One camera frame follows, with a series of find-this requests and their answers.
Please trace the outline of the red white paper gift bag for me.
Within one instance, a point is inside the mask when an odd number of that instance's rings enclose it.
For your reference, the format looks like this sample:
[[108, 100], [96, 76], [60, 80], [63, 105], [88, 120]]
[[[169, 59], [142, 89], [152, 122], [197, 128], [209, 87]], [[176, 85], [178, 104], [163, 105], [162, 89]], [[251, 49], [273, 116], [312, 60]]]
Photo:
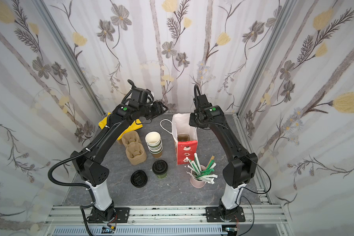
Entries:
[[177, 165], [183, 165], [194, 160], [198, 146], [197, 128], [190, 126], [190, 113], [174, 114], [172, 120], [163, 119], [160, 126], [172, 135]]

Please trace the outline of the single pulp cup carrier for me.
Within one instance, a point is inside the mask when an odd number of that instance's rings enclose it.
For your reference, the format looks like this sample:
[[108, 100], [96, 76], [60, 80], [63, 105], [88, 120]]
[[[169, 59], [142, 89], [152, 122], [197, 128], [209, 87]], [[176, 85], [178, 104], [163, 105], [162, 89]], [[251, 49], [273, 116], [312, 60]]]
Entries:
[[178, 142], [189, 142], [191, 141], [189, 134], [179, 134], [178, 135]]

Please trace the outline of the black plastic cup lid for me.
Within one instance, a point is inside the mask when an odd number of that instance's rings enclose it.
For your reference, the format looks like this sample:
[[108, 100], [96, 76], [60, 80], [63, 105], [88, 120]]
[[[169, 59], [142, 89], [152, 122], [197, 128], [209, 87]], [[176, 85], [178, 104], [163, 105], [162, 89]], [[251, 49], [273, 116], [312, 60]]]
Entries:
[[164, 160], [156, 160], [152, 165], [152, 171], [157, 173], [167, 172], [168, 171], [168, 164]]

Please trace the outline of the green paper coffee cup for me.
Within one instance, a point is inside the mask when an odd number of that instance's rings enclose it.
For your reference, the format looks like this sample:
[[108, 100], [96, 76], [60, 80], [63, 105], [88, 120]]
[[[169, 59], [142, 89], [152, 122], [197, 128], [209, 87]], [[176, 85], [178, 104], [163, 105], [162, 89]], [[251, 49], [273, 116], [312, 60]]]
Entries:
[[162, 172], [162, 173], [157, 173], [157, 172], [154, 172], [154, 174], [156, 175], [156, 177], [158, 179], [164, 179], [167, 177], [167, 172]]

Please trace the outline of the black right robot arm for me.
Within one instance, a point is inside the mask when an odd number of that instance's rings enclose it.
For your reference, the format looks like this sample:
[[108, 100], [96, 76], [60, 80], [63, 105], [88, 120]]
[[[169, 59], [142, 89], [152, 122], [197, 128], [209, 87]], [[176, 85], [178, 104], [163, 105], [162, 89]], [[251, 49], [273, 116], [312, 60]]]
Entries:
[[254, 178], [258, 157], [240, 143], [228, 127], [224, 112], [217, 105], [208, 102], [198, 85], [194, 86], [195, 110], [190, 114], [189, 125], [210, 129], [220, 142], [227, 156], [228, 164], [223, 169], [226, 188], [219, 201], [218, 217], [223, 221], [233, 219], [240, 209], [240, 197], [246, 185]]

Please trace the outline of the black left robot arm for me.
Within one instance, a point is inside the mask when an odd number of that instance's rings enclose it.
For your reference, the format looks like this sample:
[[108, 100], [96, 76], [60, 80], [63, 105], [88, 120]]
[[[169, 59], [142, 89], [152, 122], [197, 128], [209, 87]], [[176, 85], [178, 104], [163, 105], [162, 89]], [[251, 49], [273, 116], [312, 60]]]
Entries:
[[[83, 150], [74, 151], [70, 158], [58, 162], [48, 171], [48, 179], [52, 183], [60, 186], [83, 187], [89, 192], [91, 203], [87, 206], [80, 206], [88, 235], [91, 235], [92, 232], [88, 226], [85, 209], [92, 208], [91, 214], [96, 217], [95, 221], [99, 223], [112, 222], [117, 216], [107, 187], [110, 171], [101, 164], [107, 152], [119, 136], [137, 119], [145, 118], [152, 121], [169, 110], [161, 101], [154, 100], [149, 89], [135, 86], [132, 80], [129, 80], [128, 83], [131, 85], [130, 91], [107, 116], [106, 124], [99, 134]], [[53, 177], [53, 172], [68, 162], [73, 163], [83, 183], [64, 183]]]

